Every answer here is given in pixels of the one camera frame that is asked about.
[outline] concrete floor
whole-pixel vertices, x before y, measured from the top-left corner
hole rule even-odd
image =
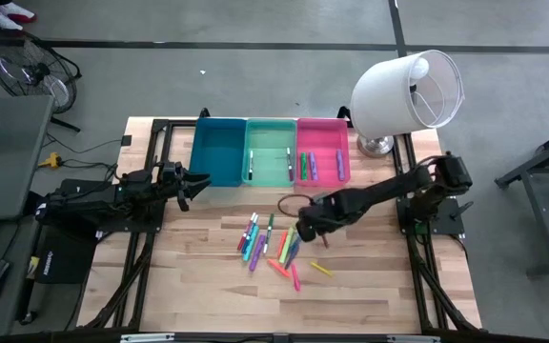
[[[393,44],[386,0],[18,0],[40,15],[43,38],[176,42]],[[398,0],[407,44],[549,46],[549,0]],[[74,107],[61,117],[83,131],[50,133],[81,150],[118,138],[129,116],[335,116],[358,77],[394,51],[57,49],[81,66]],[[549,277],[527,268],[549,261],[520,184],[493,180],[549,138],[549,54],[455,53],[466,101],[439,131],[463,156],[475,186],[465,200],[469,263],[485,329],[549,338]],[[6,96],[0,88],[0,95]],[[116,160],[118,147],[66,158]],[[39,171],[37,192],[102,171]],[[58,330],[79,290],[58,290],[44,317],[18,332]]]

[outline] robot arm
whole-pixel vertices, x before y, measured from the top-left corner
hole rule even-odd
[[[208,174],[190,173],[179,162],[163,162],[156,167],[155,182],[152,171],[144,170],[123,174],[118,185],[94,181],[87,186],[91,181],[65,180],[43,199],[35,218],[42,224],[73,228],[111,226],[116,220],[149,221],[153,205],[176,197],[185,212],[189,209],[186,199],[192,200],[211,184]],[[88,191],[77,192],[80,188]]]
[[[472,186],[472,179],[460,157],[448,153],[430,159],[427,165],[377,183],[365,189],[344,189],[301,208],[295,224],[300,238],[312,241],[317,235],[334,232],[355,223],[377,203],[413,192],[410,208],[415,220],[428,220],[437,214],[439,203],[451,195],[460,195]],[[435,165],[430,174],[429,166]]]

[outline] wooden tabletop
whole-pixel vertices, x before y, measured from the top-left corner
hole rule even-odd
[[[120,150],[118,173],[143,168],[152,117],[129,118],[132,144]],[[194,128],[173,133],[170,160],[190,166]],[[413,133],[417,160],[440,154],[435,130]],[[356,148],[349,130],[351,181],[366,187],[395,176],[390,155],[370,159]],[[314,188],[207,188],[182,212],[170,201],[163,230],[156,237],[141,330],[147,332],[419,333],[417,305],[405,238],[399,233],[394,201],[373,206],[357,223],[320,240],[303,243],[295,261],[302,284],[275,272],[260,258],[255,272],[241,261],[236,245],[253,212],[268,226],[275,213],[271,242],[295,219],[277,212],[290,193],[331,192]],[[302,205],[291,200],[290,212]],[[116,233],[101,243],[92,261],[78,325],[93,319],[120,283],[129,235]],[[480,326],[472,280],[463,250],[446,236],[434,236],[437,268],[444,290],[467,319]],[[268,251],[273,258],[276,249]],[[333,277],[310,266],[316,261]],[[132,299],[127,317],[132,312]],[[433,297],[426,292],[432,322]]]

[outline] sneaker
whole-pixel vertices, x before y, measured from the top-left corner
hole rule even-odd
[[[23,29],[23,27],[14,23],[2,12],[0,12],[0,28],[4,30],[22,30]]]
[[[37,15],[35,15],[35,13],[30,10],[25,10],[12,2],[7,5],[0,5],[0,12],[17,23],[28,24],[37,20]]]

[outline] lamp shade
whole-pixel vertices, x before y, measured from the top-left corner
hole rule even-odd
[[[369,68],[353,90],[351,120],[369,139],[435,129],[453,119],[463,98],[453,60],[427,50]]]

